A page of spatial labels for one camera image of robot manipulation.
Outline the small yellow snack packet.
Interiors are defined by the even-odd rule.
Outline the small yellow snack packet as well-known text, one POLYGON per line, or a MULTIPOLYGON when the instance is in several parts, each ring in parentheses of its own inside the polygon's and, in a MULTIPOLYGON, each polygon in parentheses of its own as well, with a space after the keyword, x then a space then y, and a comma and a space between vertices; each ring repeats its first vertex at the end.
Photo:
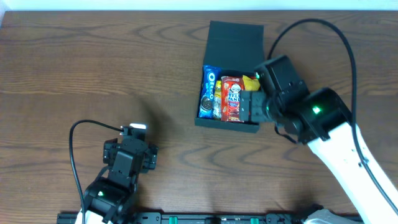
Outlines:
POLYGON ((243 75, 242 79, 244 83, 244 89, 246 91, 258 91, 261 87, 257 78, 251 78, 243 75))

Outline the red Hello Panda box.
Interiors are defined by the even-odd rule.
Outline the red Hello Panda box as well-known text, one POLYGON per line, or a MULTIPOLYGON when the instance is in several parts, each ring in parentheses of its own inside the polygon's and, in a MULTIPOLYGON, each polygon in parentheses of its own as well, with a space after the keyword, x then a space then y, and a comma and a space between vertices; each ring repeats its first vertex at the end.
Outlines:
POLYGON ((221 77, 221 120, 227 122, 241 122, 240 93, 244 90, 242 78, 221 77))

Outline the black gift box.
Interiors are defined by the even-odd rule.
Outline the black gift box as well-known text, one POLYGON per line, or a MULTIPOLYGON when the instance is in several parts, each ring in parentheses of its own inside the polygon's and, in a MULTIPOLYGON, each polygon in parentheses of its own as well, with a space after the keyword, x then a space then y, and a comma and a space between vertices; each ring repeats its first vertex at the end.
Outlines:
POLYGON ((220 68, 223 76, 254 78, 254 67, 265 61, 264 27, 252 24, 211 21, 201 67, 200 90, 206 89, 205 66, 220 68))

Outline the yellow Hacks candy bag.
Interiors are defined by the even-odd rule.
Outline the yellow Hacks candy bag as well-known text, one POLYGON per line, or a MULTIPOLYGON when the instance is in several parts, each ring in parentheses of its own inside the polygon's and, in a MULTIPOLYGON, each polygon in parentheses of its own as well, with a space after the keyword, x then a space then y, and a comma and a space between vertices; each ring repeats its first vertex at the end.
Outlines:
POLYGON ((218 80, 215 86, 215 94, 213 98, 213 119, 221 119, 221 90, 222 82, 218 80))

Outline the blue Oreo cookie pack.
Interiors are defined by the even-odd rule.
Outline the blue Oreo cookie pack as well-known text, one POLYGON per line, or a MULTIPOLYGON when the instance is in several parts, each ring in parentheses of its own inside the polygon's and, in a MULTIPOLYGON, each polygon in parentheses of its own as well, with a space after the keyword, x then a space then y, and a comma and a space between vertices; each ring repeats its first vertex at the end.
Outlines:
POLYGON ((211 65, 203 66, 203 84, 200 95, 199 118, 211 119, 213 117, 213 103, 215 86, 221 69, 211 65))

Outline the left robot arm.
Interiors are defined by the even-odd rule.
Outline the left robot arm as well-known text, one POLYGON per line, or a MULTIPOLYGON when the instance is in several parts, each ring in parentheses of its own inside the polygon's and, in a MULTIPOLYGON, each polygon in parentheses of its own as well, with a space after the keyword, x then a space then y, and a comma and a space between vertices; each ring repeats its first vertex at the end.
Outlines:
POLYGON ((135 204, 139 175, 154 170, 159 148, 145 142, 146 125, 123 126, 122 141, 104 142, 103 163, 83 194, 76 223, 135 223, 128 215, 135 204))

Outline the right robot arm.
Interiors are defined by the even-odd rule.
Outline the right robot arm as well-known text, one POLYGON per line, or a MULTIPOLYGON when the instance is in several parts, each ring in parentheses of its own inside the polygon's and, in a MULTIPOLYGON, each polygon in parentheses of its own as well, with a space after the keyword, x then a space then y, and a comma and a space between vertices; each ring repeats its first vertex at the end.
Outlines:
POLYGON ((309 92, 285 55, 254 69, 258 91, 242 91, 239 117, 272 122, 284 137, 308 146, 329 168, 364 223, 397 223, 397 189, 381 169, 358 125, 330 88, 309 92))

